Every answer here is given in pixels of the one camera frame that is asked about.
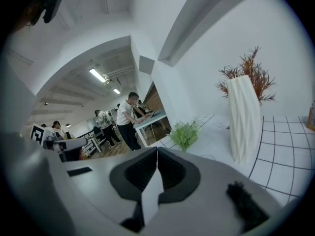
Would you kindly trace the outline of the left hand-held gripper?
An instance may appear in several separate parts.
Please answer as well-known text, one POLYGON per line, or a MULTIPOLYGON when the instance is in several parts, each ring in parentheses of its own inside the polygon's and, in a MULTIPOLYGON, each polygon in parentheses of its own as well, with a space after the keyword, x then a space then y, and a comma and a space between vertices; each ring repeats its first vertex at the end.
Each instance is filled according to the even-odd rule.
POLYGON ((62 162, 78 161, 81 158, 81 148, 88 140, 76 138, 64 140, 52 127, 33 124, 30 138, 44 149, 55 152, 62 162))

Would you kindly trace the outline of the white twisted vase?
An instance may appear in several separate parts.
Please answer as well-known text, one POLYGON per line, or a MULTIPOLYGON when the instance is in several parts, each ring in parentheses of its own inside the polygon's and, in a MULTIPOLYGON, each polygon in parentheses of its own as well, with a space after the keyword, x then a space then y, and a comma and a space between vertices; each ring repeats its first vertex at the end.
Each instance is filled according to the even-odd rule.
POLYGON ((227 82, 230 144, 233 160, 247 162, 260 134, 260 105, 248 75, 227 82))

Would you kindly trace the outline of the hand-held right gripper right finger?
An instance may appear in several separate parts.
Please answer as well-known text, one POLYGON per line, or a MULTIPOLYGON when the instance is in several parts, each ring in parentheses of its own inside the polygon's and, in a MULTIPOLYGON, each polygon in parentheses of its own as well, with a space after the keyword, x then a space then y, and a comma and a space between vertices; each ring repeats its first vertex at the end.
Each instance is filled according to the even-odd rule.
POLYGON ((145 226, 144 236, 239 236, 243 222, 226 193, 228 184, 235 181, 244 184, 269 216, 282 209, 268 191, 231 166, 175 149, 169 152, 199 169, 200 184, 184 201, 161 204, 145 226))

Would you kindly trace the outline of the orange dried plant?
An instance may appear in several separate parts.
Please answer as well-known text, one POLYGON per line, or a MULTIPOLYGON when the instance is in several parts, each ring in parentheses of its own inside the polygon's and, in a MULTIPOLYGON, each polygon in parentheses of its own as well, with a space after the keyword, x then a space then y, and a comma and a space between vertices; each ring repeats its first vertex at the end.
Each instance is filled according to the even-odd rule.
POLYGON ((250 49, 249 54, 240 57, 241 62, 238 66, 232 67, 229 65, 219 70, 224 79, 216 83, 216 88, 224 94, 223 98, 228 98, 227 82, 229 80, 248 76, 260 104, 275 101, 275 94, 265 94, 265 91, 276 85, 276 82, 275 77, 270 77, 269 72, 262 68, 261 63, 255 62, 259 50, 260 47, 256 46, 254 49, 250 49))

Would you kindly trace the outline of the white desk grey top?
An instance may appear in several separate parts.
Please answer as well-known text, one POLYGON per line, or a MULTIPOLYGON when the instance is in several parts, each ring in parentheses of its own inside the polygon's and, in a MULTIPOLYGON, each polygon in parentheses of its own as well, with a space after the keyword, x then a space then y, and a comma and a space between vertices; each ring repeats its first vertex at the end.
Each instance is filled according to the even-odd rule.
POLYGON ((137 119, 138 121, 140 121, 140 123, 135 124, 134 129, 137 131, 138 136, 145 147, 148 147, 148 144, 147 144, 147 136, 144 129, 147 126, 152 126, 153 123, 159 122, 161 119, 166 118, 166 117, 167 117, 167 114, 165 110, 157 110, 157 113, 152 118, 145 119, 144 117, 141 117, 137 119))

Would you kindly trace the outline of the long ceiling light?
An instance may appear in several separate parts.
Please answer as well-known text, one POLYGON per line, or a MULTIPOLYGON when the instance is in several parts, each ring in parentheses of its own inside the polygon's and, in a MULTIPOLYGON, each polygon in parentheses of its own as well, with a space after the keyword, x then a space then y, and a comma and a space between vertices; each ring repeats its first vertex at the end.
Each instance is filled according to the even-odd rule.
POLYGON ((89 72, 94 75, 98 80, 100 80, 102 83, 106 82, 106 79, 102 77, 94 68, 90 69, 89 72))

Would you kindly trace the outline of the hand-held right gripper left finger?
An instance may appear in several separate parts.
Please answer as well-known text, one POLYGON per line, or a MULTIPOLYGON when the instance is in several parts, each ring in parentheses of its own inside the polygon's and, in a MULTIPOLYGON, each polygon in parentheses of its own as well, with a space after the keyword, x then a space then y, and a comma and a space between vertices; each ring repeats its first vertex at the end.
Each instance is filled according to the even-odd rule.
POLYGON ((146 151, 64 163, 54 152, 46 152, 54 187, 72 219, 75 236, 151 236, 120 225, 132 217, 136 202, 121 198, 109 177, 115 166, 146 151))

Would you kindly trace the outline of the white grid-cloth table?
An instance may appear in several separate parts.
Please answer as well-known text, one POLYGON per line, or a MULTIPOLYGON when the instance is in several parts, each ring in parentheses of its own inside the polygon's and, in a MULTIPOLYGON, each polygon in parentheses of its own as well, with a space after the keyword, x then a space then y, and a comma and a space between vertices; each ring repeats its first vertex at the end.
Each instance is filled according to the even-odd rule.
POLYGON ((241 164, 232 158, 226 116, 199 115, 201 130, 187 153, 224 163, 257 183, 285 206, 302 197, 315 176, 315 131, 307 117, 263 116, 258 142, 241 164))

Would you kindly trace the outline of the green white artificial flowers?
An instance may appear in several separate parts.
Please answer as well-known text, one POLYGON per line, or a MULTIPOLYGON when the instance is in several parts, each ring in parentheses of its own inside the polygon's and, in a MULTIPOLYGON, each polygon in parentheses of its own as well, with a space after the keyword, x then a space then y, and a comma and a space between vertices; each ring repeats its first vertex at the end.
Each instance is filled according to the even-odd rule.
POLYGON ((167 136, 180 147, 183 152, 197 141, 200 132, 200 124, 194 119, 189 122, 179 121, 174 124, 167 136))

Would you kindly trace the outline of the wooden tool holder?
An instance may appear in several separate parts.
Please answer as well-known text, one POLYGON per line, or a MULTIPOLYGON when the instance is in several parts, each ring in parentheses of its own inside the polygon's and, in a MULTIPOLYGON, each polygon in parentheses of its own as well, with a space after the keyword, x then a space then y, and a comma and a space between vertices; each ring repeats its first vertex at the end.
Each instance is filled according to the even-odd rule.
POLYGON ((308 121, 306 127, 315 132, 315 100, 310 107, 308 121))

